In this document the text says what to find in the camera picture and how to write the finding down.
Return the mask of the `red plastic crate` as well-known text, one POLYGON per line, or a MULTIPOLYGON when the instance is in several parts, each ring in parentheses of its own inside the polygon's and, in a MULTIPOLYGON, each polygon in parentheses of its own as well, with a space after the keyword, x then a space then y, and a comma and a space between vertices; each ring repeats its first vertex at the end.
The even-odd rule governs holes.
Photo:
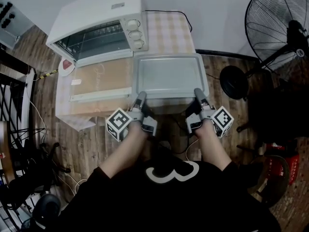
POLYGON ((289 167, 289 185, 291 186, 298 175, 298 169, 299 169, 299 154, 294 153, 291 156, 285 157, 286 162, 288 163, 289 167))

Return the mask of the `black metal railing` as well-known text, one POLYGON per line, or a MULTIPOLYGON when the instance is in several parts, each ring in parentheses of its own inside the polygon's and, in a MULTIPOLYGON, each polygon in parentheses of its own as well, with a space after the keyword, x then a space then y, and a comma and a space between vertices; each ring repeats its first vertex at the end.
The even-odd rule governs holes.
POLYGON ((0 67, 21 74, 20 78, 0 72, 0 121, 8 123, 9 144, 21 150, 33 137, 32 93, 36 71, 30 65, 0 49, 0 67))

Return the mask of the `person's left forearm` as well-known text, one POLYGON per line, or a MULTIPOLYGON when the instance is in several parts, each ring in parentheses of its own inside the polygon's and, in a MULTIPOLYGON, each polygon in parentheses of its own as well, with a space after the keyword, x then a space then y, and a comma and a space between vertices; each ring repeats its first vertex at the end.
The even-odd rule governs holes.
POLYGON ((142 130, 140 122, 131 122, 127 136, 100 164, 100 169, 107 177, 112 178, 120 171, 133 166, 143 150, 147 137, 148 135, 142 130))

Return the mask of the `brown wooden desk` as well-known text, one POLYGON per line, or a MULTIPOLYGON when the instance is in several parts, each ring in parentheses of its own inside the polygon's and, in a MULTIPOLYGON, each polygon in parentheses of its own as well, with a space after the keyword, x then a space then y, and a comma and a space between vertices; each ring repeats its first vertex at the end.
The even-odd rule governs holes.
POLYGON ((10 136, 7 121, 0 121, 0 160, 6 184, 15 179, 15 171, 10 155, 10 136))

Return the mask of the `metal baking tray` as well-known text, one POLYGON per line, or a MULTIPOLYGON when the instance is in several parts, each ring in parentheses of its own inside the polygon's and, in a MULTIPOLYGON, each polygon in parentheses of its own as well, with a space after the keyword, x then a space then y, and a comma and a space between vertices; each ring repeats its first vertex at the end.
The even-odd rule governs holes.
POLYGON ((209 85, 202 56, 197 53, 138 55, 133 60, 134 100, 144 91, 146 98, 193 98, 199 88, 209 96, 209 85))

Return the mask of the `person's black printed shirt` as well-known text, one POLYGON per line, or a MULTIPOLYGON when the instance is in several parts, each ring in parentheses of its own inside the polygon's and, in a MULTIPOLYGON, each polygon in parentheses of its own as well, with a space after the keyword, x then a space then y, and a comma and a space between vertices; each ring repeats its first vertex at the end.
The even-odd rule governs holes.
POLYGON ((96 168, 49 232, 281 232, 235 163, 163 156, 109 178, 96 168))

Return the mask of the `white wall panel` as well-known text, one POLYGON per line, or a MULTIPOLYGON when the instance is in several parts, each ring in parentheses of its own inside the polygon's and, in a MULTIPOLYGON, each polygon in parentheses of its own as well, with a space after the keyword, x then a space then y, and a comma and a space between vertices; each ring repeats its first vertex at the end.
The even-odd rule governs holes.
MULTIPOLYGON (((0 3, 4 5, 7 2, 10 1, 0 0, 0 3)), ((33 23, 14 5, 10 9, 10 13, 14 13, 15 18, 11 20, 7 28, 2 29, 0 26, 0 45, 4 48, 14 49, 21 36, 33 26, 33 23)))

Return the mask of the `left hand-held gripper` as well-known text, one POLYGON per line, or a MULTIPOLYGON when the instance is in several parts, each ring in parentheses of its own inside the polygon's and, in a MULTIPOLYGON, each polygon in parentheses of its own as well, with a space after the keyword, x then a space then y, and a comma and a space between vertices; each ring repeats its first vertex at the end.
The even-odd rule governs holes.
POLYGON ((107 132, 118 142, 123 141, 128 134, 128 126, 132 121, 138 121, 143 131, 155 136, 157 121, 142 112, 147 93, 141 91, 132 104, 131 111, 125 112, 117 108, 106 120, 107 132))

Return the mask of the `white plate with red piece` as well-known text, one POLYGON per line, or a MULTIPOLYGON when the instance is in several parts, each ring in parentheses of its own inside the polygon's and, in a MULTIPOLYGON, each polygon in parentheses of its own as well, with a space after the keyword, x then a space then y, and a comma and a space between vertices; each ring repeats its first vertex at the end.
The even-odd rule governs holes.
POLYGON ((62 58, 58 66, 58 73, 60 76, 65 77, 70 75, 74 69, 75 66, 73 63, 71 63, 67 59, 62 58))

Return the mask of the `black pedestal fan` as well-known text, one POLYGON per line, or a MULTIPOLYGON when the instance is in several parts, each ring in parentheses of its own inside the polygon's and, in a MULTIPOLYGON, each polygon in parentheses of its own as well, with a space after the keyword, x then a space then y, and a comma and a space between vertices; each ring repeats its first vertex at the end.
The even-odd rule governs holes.
POLYGON ((309 0, 250 0, 244 26, 259 63, 247 72, 236 66, 220 72, 222 90, 235 100, 246 98, 252 75, 274 72, 275 65, 295 57, 309 58, 309 0))

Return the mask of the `person's right forearm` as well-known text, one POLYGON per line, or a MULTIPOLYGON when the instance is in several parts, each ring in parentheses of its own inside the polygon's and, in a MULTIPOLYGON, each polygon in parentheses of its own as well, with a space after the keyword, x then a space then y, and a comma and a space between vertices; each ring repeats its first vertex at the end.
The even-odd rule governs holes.
POLYGON ((203 160, 223 171, 232 160, 224 150, 212 121, 205 119, 201 127, 195 130, 195 134, 199 141, 203 160))

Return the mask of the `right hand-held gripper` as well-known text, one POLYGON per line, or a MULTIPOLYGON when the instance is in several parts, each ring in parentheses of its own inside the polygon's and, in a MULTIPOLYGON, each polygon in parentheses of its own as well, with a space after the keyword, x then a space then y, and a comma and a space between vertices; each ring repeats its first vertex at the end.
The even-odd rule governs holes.
POLYGON ((200 128, 204 120, 210 120, 216 135, 218 138, 222 138, 232 126, 234 118, 223 106, 218 110, 213 109, 200 88, 195 88, 194 93, 201 107, 201 111, 193 112, 186 117, 189 134, 200 128))

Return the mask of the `group of black wall holders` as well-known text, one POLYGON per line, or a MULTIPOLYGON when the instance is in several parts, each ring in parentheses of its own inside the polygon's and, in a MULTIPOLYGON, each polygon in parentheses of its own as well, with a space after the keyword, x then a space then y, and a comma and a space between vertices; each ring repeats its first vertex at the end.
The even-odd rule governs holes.
POLYGON ((0 3, 0 26, 2 29, 7 28, 11 20, 15 18, 14 13, 10 13, 10 9, 13 7, 13 4, 7 2, 5 5, 0 3))

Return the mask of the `white toaster oven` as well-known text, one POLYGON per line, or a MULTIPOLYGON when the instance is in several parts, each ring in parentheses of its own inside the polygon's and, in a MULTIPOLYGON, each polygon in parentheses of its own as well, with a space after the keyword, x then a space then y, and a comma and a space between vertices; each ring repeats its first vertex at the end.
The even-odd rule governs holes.
POLYGON ((73 63, 76 68, 119 58, 129 58, 134 56, 136 52, 147 51, 147 16, 143 2, 142 0, 76 0, 60 10, 51 28, 46 45, 64 59, 73 63), (138 31, 142 33, 140 40, 144 41, 142 49, 136 49, 133 43, 134 40, 129 37, 131 31, 127 30, 126 23, 132 19, 140 22, 138 31), (99 54, 75 61, 68 53, 55 45, 57 41, 67 36, 113 21, 120 22, 129 49, 99 54))

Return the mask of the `table with checked cloth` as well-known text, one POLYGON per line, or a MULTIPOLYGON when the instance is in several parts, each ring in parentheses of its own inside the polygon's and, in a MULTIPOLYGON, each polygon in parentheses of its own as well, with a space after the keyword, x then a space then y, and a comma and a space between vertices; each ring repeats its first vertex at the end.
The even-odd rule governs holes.
MULTIPOLYGON (((147 23, 148 54, 195 53, 189 25, 183 14, 176 11, 148 12, 147 23)), ((65 77, 58 76, 56 117, 73 129, 80 131, 92 127, 97 124, 98 117, 109 116, 119 107, 125 110, 132 104, 129 96, 111 100, 70 102, 72 74, 73 72, 65 77)))

